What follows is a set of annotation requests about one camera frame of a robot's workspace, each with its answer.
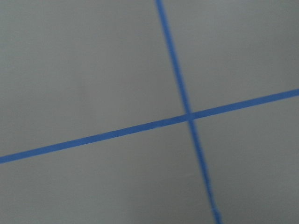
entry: gray floor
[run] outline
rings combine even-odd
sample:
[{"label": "gray floor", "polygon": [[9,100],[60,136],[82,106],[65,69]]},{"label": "gray floor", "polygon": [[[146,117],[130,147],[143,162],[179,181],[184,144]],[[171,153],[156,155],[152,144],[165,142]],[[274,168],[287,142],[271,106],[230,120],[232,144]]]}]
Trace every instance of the gray floor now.
[{"label": "gray floor", "polygon": [[[299,88],[299,2],[164,2],[193,111]],[[2,1],[0,39],[0,156],[184,114],[154,1]],[[298,103],[196,121],[225,224],[298,220]],[[0,179],[1,223],[214,223],[186,123]]]}]

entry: blue tape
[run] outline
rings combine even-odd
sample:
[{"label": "blue tape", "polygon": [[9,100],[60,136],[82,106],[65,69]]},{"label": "blue tape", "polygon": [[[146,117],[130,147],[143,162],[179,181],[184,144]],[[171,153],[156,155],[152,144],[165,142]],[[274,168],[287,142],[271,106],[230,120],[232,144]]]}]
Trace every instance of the blue tape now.
[{"label": "blue tape", "polygon": [[191,132],[191,136],[192,136],[192,140],[194,143],[194,147],[195,147],[195,151],[197,154],[197,158],[199,160],[199,166],[202,172],[202,177],[205,183],[205,187],[206,187],[206,192],[208,195],[208,199],[210,202],[210,206],[212,208],[212,214],[213,217],[215,219],[215,222],[217,224],[222,224],[222,220],[221,220],[221,214],[217,208],[215,199],[214,199],[214,195],[213,195],[213,191],[212,191],[212,184],[210,181],[210,177],[209,177],[209,173],[208,173],[208,168],[207,168],[207,164],[206,164],[206,160],[205,160],[205,156],[204,156],[204,152],[203,149],[200,145],[200,141],[199,141],[199,135],[198,135],[198,131],[197,128],[195,126],[194,123],[194,117],[191,111],[191,107],[190,107],[190,103],[189,103],[189,99],[188,99],[188,94],[187,91],[185,89],[185,84],[184,84],[184,80],[183,80],[183,75],[179,66],[179,62],[178,62],[178,57],[175,51],[175,47],[174,47],[174,43],[172,41],[172,36],[171,36],[171,32],[170,32],[170,28],[168,25],[168,21],[167,21],[167,16],[166,16],[166,12],[164,9],[164,5],[163,5],[163,1],[162,0],[156,0],[156,5],[157,5],[157,9],[159,12],[159,16],[160,16],[160,20],[161,20],[161,25],[163,28],[163,32],[164,32],[164,36],[165,36],[165,41],[167,44],[167,48],[168,48],[168,52],[171,58],[171,62],[172,62],[172,67],[173,67],[173,71],[177,80],[177,84],[178,84],[178,88],[179,88],[179,92],[182,98],[182,102],[184,105],[184,109],[186,112],[186,115],[188,117],[188,124],[189,124],[189,128],[190,128],[190,132]]},{"label": "blue tape", "polygon": [[[281,93],[269,95],[266,97],[250,99],[250,100],[246,100],[246,101],[242,101],[242,102],[238,102],[238,103],[234,103],[234,104],[229,104],[229,105],[225,105],[225,106],[219,106],[219,107],[207,109],[204,111],[198,111],[198,112],[193,113],[192,115],[195,119],[199,119],[199,118],[209,117],[209,116],[213,116],[216,114],[225,113],[225,112],[229,112],[229,111],[240,110],[240,109],[246,108],[246,107],[270,103],[270,102],[274,102],[277,100],[292,98],[292,97],[296,97],[296,96],[299,96],[299,89],[291,90],[291,91],[287,91],[287,92],[281,92]],[[59,151],[59,150],[63,150],[63,149],[68,149],[68,148],[72,148],[72,147],[77,147],[77,146],[81,146],[81,145],[85,145],[85,144],[90,144],[90,143],[94,143],[94,142],[98,142],[98,141],[117,138],[117,137],[121,137],[121,136],[128,135],[128,134],[143,132],[143,131],[147,131],[147,130],[154,129],[154,128],[174,125],[174,124],[185,122],[187,120],[188,120],[187,115],[181,115],[181,116],[177,116],[174,118],[158,120],[158,121],[150,122],[147,124],[137,125],[137,126],[133,126],[133,127],[127,127],[127,128],[123,128],[123,129],[112,131],[112,132],[89,136],[86,138],[81,138],[81,139],[58,143],[55,145],[36,148],[36,149],[28,150],[25,152],[5,155],[5,156],[0,157],[0,164],[12,162],[15,160],[21,160],[21,159],[25,159],[25,158],[32,157],[32,156],[47,154],[47,153],[51,153],[51,152],[55,152],[55,151]]]}]

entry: gray background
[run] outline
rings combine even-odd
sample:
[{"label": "gray background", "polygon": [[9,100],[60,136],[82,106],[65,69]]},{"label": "gray background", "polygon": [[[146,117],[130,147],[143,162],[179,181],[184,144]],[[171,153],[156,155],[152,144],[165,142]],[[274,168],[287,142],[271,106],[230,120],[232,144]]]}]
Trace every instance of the gray background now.
[{"label": "gray background", "polygon": [[[299,87],[296,1],[166,0],[194,111]],[[183,114],[154,1],[0,3],[0,156]],[[196,121],[225,224],[298,220],[298,99]],[[211,224],[185,123],[1,165],[7,224]]]}]

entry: diagonal blue line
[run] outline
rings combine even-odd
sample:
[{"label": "diagonal blue line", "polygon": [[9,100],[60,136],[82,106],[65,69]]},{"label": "diagonal blue line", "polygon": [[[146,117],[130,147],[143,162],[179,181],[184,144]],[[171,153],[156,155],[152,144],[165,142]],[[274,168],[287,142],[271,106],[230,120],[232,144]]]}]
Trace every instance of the diagonal blue line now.
[{"label": "diagonal blue line", "polygon": [[175,77],[176,77],[176,80],[177,80],[177,84],[178,84],[179,92],[180,92],[182,102],[183,102],[183,105],[184,105],[184,109],[185,109],[186,115],[188,117],[188,124],[189,124],[189,128],[190,128],[192,140],[193,140],[193,143],[194,143],[195,151],[196,151],[196,154],[197,154],[197,158],[199,160],[199,165],[200,165],[202,177],[203,177],[203,180],[204,180],[204,183],[205,183],[208,200],[209,200],[210,206],[212,208],[213,217],[214,217],[215,222],[217,224],[221,224],[222,223],[221,214],[220,214],[220,212],[217,208],[217,205],[216,205],[216,202],[215,202],[215,199],[214,199],[214,195],[213,195],[213,191],[212,191],[212,184],[211,184],[209,173],[208,173],[208,167],[207,167],[207,164],[206,164],[203,149],[200,145],[198,131],[197,131],[197,128],[196,128],[195,123],[194,123],[194,117],[193,117],[193,114],[192,114],[192,111],[191,111],[187,91],[185,89],[183,75],[182,75],[182,72],[181,72],[181,69],[180,69],[180,66],[179,66],[178,57],[177,57],[177,54],[176,54],[176,51],[175,51],[174,43],[172,41],[172,36],[171,36],[170,28],[169,28],[169,25],[168,25],[167,16],[166,16],[166,12],[165,12],[165,9],[164,9],[163,1],[162,0],[156,0],[156,5],[157,5],[158,12],[159,12],[161,25],[162,25],[162,28],[163,28],[165,41],[166,41],[167,48],[168,48],[168,52],[169,52],[169,55],[170,55],[170,58],[171,58],[173,71],[174,71],[174,74],[175,74]]},{"label": "diagonal blue line", "polygon": [[[297,97],[297,96],[299,96],[299,89],[281,92],[281,93],[277,93],[277,94],[273,94],[273,95],[269,95],[269,96],[265,96],[265,97],[250,99],[250,100],[246,100],[246,101],[242,101],[242,102],[238,102],[238,103],[234,103],[234,104],[219,106],[219,107],[215,107],[215,108],[211,108],[211,109],[207,109],[207,110],[203,110],[203,111],[198,111],[198,112],[194,112],[192,115],[195,119],[199,119],[199,118],[209,117],[209,116],[213,116],[213,115],[220,114],[220,113],[226,113],[229,111],[240,110],[240,109],[243,109],[246,107],[266,104],[266,103],[274,102],[277,100],[282,100],[282,99],[292,98],[292,97]],[[41,148],[36,148],[36,149],[32,149],[32,150],[28,150],[28,151],[24,151],[24,152],[20,152],[20,153],[5,155],[5,156],[0,157],[0,164],[12,162],[15,160],[21,160],[21,159],[25,159],[25,158],[32,157],[32,156],[47,154],[47,153],[51,153],[51,152],[55,152],[55,151],[59,151],[59,150],[63,150],[63,149],[68,149],[68,148],[72,148],[72,147],[77,147],[77,146],[81,146],[81,145],[85,145],[85,144],[90,144],[90,143],[94,143],[94,142],[98,142],[98,141],[117,138],[117,137],[121,137],[121,136],[128,135],[128,134],[143,132],[143,131],[147,131],[147,130],[154,129],[154,128],[174,125],[174,124],[185,122],[187,120],[188,120],[187,115],[181,115],[181,116],[177,116],[177,117],[173,117],[173,118],[169,118],[169,119],[163,119],[163,120],[158,120],[158,121],[154,121],[154,122],[150,122],[150,123],[146,123],[146,124],[142,124],[142,125],[127,127],[127,128],[119,129],[116,131],[97,134],[97,135],[89,136],[86,138],[71,140],[71,141],[62,142],[62,143],[58,143],[55,145],[41,147]]]}]

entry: blue line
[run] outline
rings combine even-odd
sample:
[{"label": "blue line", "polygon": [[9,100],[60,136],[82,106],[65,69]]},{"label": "blue line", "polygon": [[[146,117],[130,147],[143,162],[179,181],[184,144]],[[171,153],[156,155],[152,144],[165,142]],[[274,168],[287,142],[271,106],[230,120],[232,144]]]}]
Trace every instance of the blue line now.
[{"label": "blue line", "polygon": [[[266,104],[266,103],[274,102],[277,100],[282,100],[282,99],[292,98],[292,97],[297,97],[297,96],[299,96],[299,89],[291,90],[291,91],[287,91],[287,92],[281,92],[281,93],[269,95],[266,97],[250,99],[250,100],[246,100],[246,101],[242,101],[242,102],[238,102],[238,103],[234,103],[234,104],[229,104],[229,105],[225,105],[225,106],[219,106],[219,107],[207,109],[204,111],[198,111],[198,112],[193,113],[192,115],[195,119],[199,119],[199,118],[209,117],[209,116],[213,116],[213,115],[220,114],[220,113],[226,113],[229,111],[240,110],[240,109],[243,109],[246,107],[256,106],[256,105],[260,105],[260,104]],[[177,116],[174,118],[158,120],[158,121],[150,122],[147,124],[137,125],[137,126],[133,126],[133,127],[127,127],[127,128],[123,128],[123,129],[112,131],[112,132],[97,134],[97,135],[89,136],[89,137],[82,138],[82,139],[76,139],[76,140],[58,143],[55,145],[36,148],[36,149],[28,150],[25,152],[5,155],[5,156],[0,157],[0,164],[12,162],[15,160],[21,160],[21,159],[25,159],[25,158],[32,157],[32,156],[47,154],[47,153],[51,153],[51,152],[55,152],[55,151],[59,151],[59,150],[63,150],[63,149],[68,149],[68,148],[72,148],[72,147],[77,147],[77,146],[81,146],[81,145],[85,145],[85,144],[90,144],[90,143],[94,143],[94,142],[98,142],[98,141],[121,137],[121,136],[128,135],[128,134],[143,132],[143,131],[147,131],[147,130],[154,129],[154,128],[174,125],[174,124],[185,122],[187,120],[188,120],[187,115],[181,115],[181,116]]]},{"label": "blue line", "polygon": [[212,184],[210,181],[210,177],[209,177],[209,173],[208,173],[208,167],[206,164],[206,160],[205,160],[205,156],[204,156],[204,152],[203,149],[200,145],[200,141],[199,141],[199,135],[198,135],[198,131],[197,128],[195,126],[194,123],[194,117],[191,111],[191,107],[190,107],[190,103],[188,100],[188,95],[187,95],[187,91],[185,89],[185,84],[183,81],[183,75],[179,66],[179,62],[178,62],[178,57],[175,51],[175,47],[174,47],[174,43],[172,41],[172,36],[171,36],[171,32],[170,32],[170,28],[168,25],[168,21],[167,21],[167,16],[166,16],[166,12],[164,9],[164,5],[163,5],[163,1],[162,0],[156,0],[156,5],[157,5],[157,9],[159,12],[159,16],[160,16],[160,20],[161,20],[161,25],[164,31],[164,36],[165,36],[165,40],[166,40],[166,44],[167,44],[167,48],[168,48],[168,52],[171,58],[171,62],[172,62],[172,66],[173,66],[173,71],[177,80],[177,84],[178,84],[178,88],[180,91],[180,95],[182,98],[182,102],[184,105],[184,109],[186,112],[186,115],[188,117],[188,124],[189,124],[189,128],[190,128],[190,132],[192,135],[192,140],[194,143],[194,147],[195,147],[195,151],[197,153],[197,158],[199,160],[199,165],[201,168],[201,172],[202,172],[202,176],[204,179],[204,183],[205,183],[205,187],[206,187],[206,192],[208,194],[208,199],[212,208],[212,213],[215,219],[215,222],[217,224],[222,224],[222,220],[221,220],[221,214],[219,212],[219,210],[217,209],[217,205],[214,199],[214,195],[213,195],[213,191],[212,191]]}]

